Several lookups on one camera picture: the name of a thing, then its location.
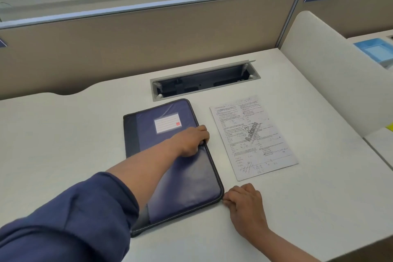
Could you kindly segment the light blue tray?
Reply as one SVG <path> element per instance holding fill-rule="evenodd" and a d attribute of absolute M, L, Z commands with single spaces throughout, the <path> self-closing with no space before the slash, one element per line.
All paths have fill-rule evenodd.
<path fill-rule="evenodd" d="M 393 45 L 381 38 L 359 41 L 354 45 L 385 69 L 393 66 Z"/>

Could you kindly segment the white side divider panel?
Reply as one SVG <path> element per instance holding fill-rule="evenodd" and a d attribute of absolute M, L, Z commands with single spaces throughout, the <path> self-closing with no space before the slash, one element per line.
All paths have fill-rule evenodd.
<path fill-rule="evenodd" d="M 393 73 L 312 12 L 296 16 L 280 50 L 361 137 L 393 123 Z"/>

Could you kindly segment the beige partition with sign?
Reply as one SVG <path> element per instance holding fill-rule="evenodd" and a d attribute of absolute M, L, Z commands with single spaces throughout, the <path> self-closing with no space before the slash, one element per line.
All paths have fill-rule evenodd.
<path fill-rule="evenodd" d="M 290 24 L 302 11 L 310 11 L 346 38 L 393 29 L 393 0 L 299 0 Z"/>

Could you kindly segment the person's left hand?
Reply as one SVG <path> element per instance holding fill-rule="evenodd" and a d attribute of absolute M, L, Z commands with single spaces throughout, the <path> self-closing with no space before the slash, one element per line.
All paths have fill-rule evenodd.
<path fill-rule="evenodd" d="M 193 147 L 193 128 L 195 127 L 189 127 L 169 139 L 179 156 L 190 157 L 198 152 L 199 148 L 196 151 Z"/>

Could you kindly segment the printed paper sheet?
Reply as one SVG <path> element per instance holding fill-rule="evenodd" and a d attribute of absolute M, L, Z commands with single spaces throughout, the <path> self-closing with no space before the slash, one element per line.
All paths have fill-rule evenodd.
<path fill-rule="evenodd" d="M 238 181 L 298 164 L 258 96 L 211 106 Z"/>

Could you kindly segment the navy blue zip folder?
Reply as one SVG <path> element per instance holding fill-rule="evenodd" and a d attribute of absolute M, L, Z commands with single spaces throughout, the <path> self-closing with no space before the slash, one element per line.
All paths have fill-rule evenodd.
<path fill-rule="evenodd" d="M 183 98 L 123 116 L 126 158 L 153 147 L 199 123 Z M 151 199 L 140 209 L 131 238 L 156 226 L 218 203 L 224 187 L 206 143 L 190 157 L 177 158 Z"/>

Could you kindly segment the person's left forearm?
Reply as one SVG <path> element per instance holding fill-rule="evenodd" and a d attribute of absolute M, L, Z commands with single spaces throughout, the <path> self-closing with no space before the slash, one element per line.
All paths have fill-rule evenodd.
<path fill-rule="evenodd" d="M 3 226 L 0 262 L 121 262 L 141 207 L 184 152 L 165 140 Z"/>

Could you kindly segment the person's right forearm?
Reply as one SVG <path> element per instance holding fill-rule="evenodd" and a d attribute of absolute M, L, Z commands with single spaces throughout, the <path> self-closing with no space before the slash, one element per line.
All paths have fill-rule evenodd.
<path fill-rule="evenodd" d="M 254 228 L 246 232 L 244 238 L 270 262 L 321 262 L 269 228 Z"/>

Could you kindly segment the person's right hand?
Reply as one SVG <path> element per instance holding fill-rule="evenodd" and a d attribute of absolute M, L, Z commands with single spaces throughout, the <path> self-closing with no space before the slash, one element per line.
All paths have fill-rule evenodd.
<path fill-rule="evenodd" d="M 236 201 L 237 210 L 229 210 L 234 228 L 244 234 L 258 227 L 268 227 L 261 193 L 251 183 L 234 186 L 225 192 L 223 199 Z"/>

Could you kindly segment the long beige desk partition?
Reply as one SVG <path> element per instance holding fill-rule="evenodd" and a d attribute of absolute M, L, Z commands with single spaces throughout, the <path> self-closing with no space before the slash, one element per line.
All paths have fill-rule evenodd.
<path fill-rule="evenodd" d="M 0 26 L 0 100 L 276 47 L 295 0 L 207 0 Z"/>

